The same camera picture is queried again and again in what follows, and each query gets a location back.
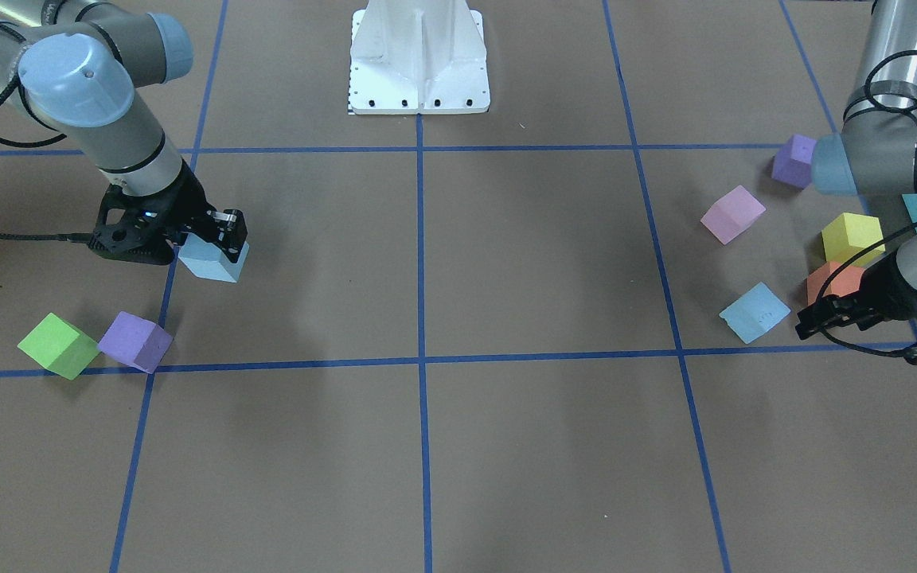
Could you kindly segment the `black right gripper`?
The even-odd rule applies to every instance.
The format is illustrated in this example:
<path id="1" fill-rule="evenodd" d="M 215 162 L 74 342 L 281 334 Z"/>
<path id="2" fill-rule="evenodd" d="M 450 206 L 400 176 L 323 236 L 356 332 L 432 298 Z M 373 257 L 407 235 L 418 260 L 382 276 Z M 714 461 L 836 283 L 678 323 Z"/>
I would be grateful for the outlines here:
<path id="1" fill-rule="evenodd" d="M 167 265 L 174 261 L 174 245 L 188 238 L 211 244 L 237 263 L 247 247 L 248 226 L 243 211 L 215 210 L 196 174 L 183 166 L 170 185 L 148 196 L 109 185 L 88 247 L 105 259 Z"/>

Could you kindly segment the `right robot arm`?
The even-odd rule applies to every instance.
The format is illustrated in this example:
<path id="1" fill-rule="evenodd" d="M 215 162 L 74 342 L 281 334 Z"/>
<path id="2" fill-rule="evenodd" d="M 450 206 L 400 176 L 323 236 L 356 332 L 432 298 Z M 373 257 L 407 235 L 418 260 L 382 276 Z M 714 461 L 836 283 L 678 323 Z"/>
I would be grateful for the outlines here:
<path id="1" fill-rule="evenodd" d="M 243 212 L 209 203 L 139 94 L 192 66 L 192 41 L 174 16 L 108 1 L 0 1 L 0 107 L 72 142 L 108 182 L 91 232 L 47 240 L 150 265 L 171 263 L 191 239 L 221 262 L 244 257 Z"/>

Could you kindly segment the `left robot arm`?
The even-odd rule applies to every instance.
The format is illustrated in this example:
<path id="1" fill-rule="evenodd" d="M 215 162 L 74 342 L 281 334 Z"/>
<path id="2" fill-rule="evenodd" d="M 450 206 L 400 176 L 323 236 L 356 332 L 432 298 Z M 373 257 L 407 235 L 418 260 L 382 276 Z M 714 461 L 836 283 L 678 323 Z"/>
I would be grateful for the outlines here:
<path id="1" fill-rule="evenodd" d="M 813 185 L 833 195 L 917 193 L 917 1 L 876 1 L 855 87 L 840 134 L 820 138 Z M 910 239 L 864 272 L 847 296 L 819 293 L 799 313 L 797 335 L 831 337 L 833 327 L 861 330 L 882 322 L 917 322 L 915 225 L 890 240 Z M 917 364 L 917 342 L 895 351 Z"/>

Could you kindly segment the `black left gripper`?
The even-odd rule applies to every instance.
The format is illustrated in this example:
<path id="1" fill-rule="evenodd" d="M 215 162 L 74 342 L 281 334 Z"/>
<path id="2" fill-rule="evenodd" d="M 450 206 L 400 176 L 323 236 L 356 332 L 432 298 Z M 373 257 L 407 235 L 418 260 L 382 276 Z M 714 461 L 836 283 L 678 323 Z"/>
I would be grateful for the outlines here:
<path id="1" fill-rule="evenodd" d="M 853 324 L 866 330 L 880 322 L 917 322 L 917 290 L 899 272 L 896 257 L 888 256 L 863 273 L 854 294 L 818 298 L 798 319 L 794 331 L 802 341 Z M 902 357 L 917 365 L 917 342 L 903 349 Z"/>

